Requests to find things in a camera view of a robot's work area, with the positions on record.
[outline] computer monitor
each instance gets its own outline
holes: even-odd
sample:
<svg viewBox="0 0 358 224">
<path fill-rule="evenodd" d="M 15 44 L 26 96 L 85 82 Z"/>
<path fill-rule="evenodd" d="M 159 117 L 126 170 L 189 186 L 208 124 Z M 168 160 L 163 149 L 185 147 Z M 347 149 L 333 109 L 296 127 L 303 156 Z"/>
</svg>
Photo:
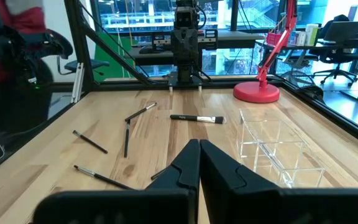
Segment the computer monitor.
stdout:
<svg viewBox="0 0 358 224">
<path fill-rule="evenodd" d="M 354 39 L 358 33 L 358 22 L 333 22 L 324 37 L 325 41 L 343 43 L 346 40 Z"/>
</svg>

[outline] brush bristles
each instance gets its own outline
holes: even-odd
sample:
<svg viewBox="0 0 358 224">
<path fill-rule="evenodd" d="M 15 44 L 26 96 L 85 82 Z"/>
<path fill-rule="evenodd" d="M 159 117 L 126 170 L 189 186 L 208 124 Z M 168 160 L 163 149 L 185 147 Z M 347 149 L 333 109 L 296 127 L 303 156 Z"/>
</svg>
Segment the brush bristles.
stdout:
<svg viewBox="0 0 358 224">
<path fill-rule="evenodd" d="M 215 124 L 223 124 L 224 121 L 224 117 L 215 117 Z"/>
</svg>

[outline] lamp base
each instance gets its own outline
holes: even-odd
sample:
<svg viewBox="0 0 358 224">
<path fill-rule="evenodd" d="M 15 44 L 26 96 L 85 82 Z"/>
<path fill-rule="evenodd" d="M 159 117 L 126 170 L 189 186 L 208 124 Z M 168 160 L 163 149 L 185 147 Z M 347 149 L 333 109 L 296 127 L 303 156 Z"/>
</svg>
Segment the lamp base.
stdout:
<svg viewBox="0 0 358 224">
<path fill-rule="evenodd" d="M 234 97 L 250 103 L 273 103 L 280 97 L 277 87 L 267 84 L 265 88 L 259 82 L 244 82 L 234 87 Z"/>
</svg>

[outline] wooden table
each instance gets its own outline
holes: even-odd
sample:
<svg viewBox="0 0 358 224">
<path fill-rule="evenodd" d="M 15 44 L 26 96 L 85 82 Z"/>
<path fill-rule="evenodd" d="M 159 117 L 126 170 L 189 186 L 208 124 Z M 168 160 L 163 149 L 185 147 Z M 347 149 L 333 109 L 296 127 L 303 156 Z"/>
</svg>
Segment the wooden table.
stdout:
<svg viewBox="0 0 358 224">
<path fill-rule="evenodd" d="M 129 157 L 123 157 L 124 118 L 158 101 L 131 122 Z M 150 184 L 193 138 L 209 139 L 239 160 L 239 108 L 270 108 L 291 126 L 326 169 L 321 186 L 358 187 L 358 140 L 282 90 L 278 102 L 244 103 L 232 90 L 92 92 L 0 165 L 0 223 L 29 223 L 35 206 L 62 190 L 117 190 L 76 171 L 73 164 L 135 189 Z M 171 121 L 170 114 L 224 115 L 224 125 Z M 109 151 L 103 154 L 78 139 L 78 130 Z M 199 223 L 208 223 L 200 193 Z"/>
</svg>

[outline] clear acrylic organizer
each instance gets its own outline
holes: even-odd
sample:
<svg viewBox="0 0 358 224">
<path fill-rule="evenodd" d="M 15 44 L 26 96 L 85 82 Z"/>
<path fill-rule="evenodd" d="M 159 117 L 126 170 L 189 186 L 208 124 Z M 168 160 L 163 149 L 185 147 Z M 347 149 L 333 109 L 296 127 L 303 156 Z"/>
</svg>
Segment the clear acrylic organizer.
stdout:
<svg viewBox="0 0 358 224">
<path fill-rule="evenodd" d="M 274 110 L 246 108 L 240 110 L 237 130 L 237 148 L 242 153 L 245 144 L 258 142 L 301 142 L 302 138 Z"/>
<path fill-rule="evenodd" d="M 271 110 L 241 110 L 237 146 L 246 167 L 281 187 L 318 187 L 321 182 L 319 159 Z"/>
</svg>

